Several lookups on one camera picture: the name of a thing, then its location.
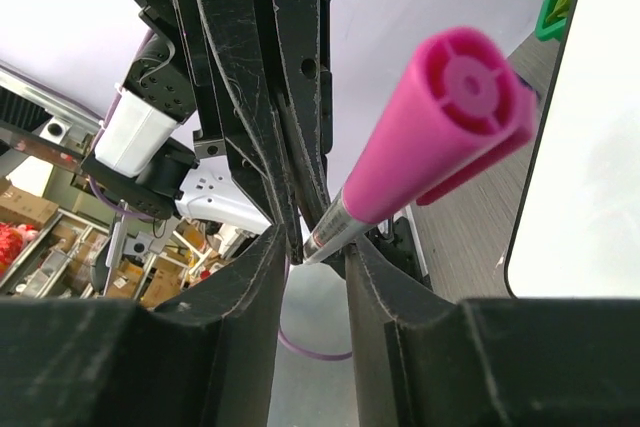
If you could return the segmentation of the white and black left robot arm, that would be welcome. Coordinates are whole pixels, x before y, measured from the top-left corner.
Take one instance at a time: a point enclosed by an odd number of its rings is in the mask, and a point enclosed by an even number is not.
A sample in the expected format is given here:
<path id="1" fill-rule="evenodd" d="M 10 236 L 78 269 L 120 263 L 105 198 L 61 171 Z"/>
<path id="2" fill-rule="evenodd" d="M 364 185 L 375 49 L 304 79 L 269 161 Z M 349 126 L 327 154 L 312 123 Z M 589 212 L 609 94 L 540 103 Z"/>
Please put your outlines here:
<path id="1" fill-rule="evenodd" d="M 151 37 L 89 177 L 155 219 L 284 231 L 293 263 L 326 211 L 332 0 L 134 0 Z"/>

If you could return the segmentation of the white whiteboard with black frame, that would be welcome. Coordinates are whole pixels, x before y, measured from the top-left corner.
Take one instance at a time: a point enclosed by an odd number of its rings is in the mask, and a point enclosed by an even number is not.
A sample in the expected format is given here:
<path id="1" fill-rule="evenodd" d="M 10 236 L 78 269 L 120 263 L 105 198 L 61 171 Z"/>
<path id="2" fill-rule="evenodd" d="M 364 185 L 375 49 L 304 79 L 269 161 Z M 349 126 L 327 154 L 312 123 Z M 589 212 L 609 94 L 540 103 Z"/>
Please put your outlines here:
<path id="1" fill-rule="evenodd" d="M 520 298 L 639 294 L 639 0 L 574 0 L 504 272 Z"/>

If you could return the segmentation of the white marker with pink cap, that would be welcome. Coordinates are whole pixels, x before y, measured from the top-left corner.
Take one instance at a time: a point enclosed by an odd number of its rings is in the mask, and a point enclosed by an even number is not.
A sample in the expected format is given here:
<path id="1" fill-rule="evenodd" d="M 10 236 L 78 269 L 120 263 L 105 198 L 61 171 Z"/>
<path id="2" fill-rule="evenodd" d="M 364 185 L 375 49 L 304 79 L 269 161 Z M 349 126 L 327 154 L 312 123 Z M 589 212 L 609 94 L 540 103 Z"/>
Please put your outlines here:
<path id="1" fill-rule="evenodd" d="M 526 145 L 537 96 L 484 33 L 457 27 L 411 57 L 339 194 L 306 241 L 319 263 L 412 202 L 429 205 Z"/>

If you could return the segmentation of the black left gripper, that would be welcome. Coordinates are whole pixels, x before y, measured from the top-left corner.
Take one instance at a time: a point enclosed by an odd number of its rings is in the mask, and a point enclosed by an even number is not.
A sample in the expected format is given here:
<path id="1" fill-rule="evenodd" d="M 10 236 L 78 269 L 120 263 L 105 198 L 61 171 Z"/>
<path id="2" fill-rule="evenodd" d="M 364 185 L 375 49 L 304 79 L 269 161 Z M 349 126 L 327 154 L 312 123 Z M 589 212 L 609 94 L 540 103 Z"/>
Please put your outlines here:
<path id="1" fill-rule="evenodd" d="M 231 155 L 234 183 L 301 261 L 288 161 L 313 228 L 330 202 L 332 0 L 133 1 L 152 37 L 125 86 L 179 122 L 197 115 L 204 155 Z"/>

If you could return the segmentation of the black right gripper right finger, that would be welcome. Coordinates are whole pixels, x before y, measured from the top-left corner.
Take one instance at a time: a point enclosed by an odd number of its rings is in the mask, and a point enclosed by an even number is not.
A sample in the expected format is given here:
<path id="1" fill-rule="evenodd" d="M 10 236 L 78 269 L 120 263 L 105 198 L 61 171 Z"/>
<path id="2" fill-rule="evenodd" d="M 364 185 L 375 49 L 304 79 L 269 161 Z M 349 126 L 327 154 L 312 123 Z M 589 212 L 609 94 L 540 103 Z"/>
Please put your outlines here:
<path id="1" fill-rule="evenodd" d="M 639 304 L 451 303 L 365 238 L 345 252 L 364 426 L 635 426 Z"/>

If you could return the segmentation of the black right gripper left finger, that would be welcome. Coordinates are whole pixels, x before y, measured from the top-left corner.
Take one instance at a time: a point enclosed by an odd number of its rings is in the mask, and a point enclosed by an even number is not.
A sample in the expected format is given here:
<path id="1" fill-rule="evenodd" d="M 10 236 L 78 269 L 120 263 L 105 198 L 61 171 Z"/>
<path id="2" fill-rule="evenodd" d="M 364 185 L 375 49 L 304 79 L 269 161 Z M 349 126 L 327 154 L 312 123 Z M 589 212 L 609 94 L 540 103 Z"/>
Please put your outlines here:
<path id="1" fill-rule="evenodd" d="M 1 303 L 5 426 L 263 426 L 285 232 L 147 310 L 130 300 Z"/>

